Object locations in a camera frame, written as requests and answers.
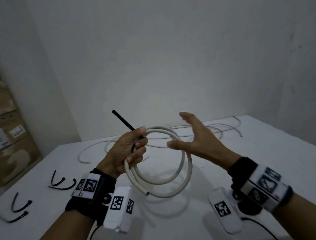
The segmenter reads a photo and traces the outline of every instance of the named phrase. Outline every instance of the left hand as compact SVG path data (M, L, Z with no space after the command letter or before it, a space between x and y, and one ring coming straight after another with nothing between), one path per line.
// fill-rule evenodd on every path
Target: left hand
M145 132L146 128L142 126L123 134L96 168L117 179L121 174L125 173L125 159L130 167L140 163L143 160L143 154L146 152L145 145L148 143L148 139L145 137L137 141L135 143L137 150L133 153L131 153L131 149L133 142Z

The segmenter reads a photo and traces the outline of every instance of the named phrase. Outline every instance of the white table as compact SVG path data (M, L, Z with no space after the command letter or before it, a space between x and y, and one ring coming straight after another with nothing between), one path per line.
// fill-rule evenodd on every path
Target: white table
M222 142L233 151L248 156L258 163L272 167L288 178L293 189L316 203L316 146L290 136L278 129L264 124L250 116L241 116L240 137L234 130L224 132ZM205 123L226 123L237 125L233 118ZM179 134L191 132L191 129L177 129ZM83 160L77 161L77 155L86 147L106 140L97 139L85 142L61 145L45 157L20 181L0 197L0 213L14 219L21 214L10 212L10 205L16 192L19 192L16 208L27 200L33 203L26 209L29 215L16 223L0 221L0 239L39 239L51 224L64 211L73 189L67 191L50 189L47 185L54 170L57 170L55 182L61 177L64 181L58 187L70 186L73 178L80 179L83 173L92 170L105 156L105 143L97 144L84 152ZM166 140L151 140L151 143L166 144ZM150 176L167 177L173 173L180 162L180 151L148 147L150 158L139 164L140 170ZM222 229L211 205L208 194L216 187L230 188L231 178L216 165L192 156L193 173L186 189L171 199L145 197L134 188L136 205L133 209L135 219L127 235L99 229L94 239L271 239L260 226L251 222L244 223L244 231L229 236ZM186 169L173 183L167 186L155 186L160 191L170 191L178 186ZM132 186L126 175L117 180L117 186ZM256 217L277 237L287 239L288 234L266 211Z

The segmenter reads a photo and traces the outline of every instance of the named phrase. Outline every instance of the right hand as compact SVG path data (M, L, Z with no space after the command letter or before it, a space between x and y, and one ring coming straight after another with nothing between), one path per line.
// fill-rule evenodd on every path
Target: right hand
M180 116L192 126L194 140L192 142L172 140L167 142L169 148L183 150L207 159L226 171L241 157L226 148L195 115L180 112Z

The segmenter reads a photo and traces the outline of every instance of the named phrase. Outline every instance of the wrist strap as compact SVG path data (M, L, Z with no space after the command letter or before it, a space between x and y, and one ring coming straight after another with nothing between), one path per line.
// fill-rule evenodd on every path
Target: wrist strap
M233 164L228 174L233 178L234 191L242 192L269 212L287 204L293 195L292 188L284 183L280 174L246 157Z
M115 183L115 178L96 168L93 169L89 174L83 175L65 210L77 210L96 220L98 226L102 225L113 196Z

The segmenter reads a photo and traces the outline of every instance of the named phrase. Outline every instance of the hand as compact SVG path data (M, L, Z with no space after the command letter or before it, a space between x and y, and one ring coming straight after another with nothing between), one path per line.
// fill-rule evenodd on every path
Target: hand
M109 150L104 159L97 165L97 169L104 173L118 178L125 173L124 160L126 159L130 167L135 166L143 160L143 154L146 152L145 145L148 139L145 137L135 143L136 151L131 153L133 142L140 136L145 134L144 126L134 131L123 134Z
M225 170L228 170L240 158L240 155L226 148L192 113L181 112L180 116L192 126L194 140L193 142L169 141L167 143L169 148L183 150L207 159Z

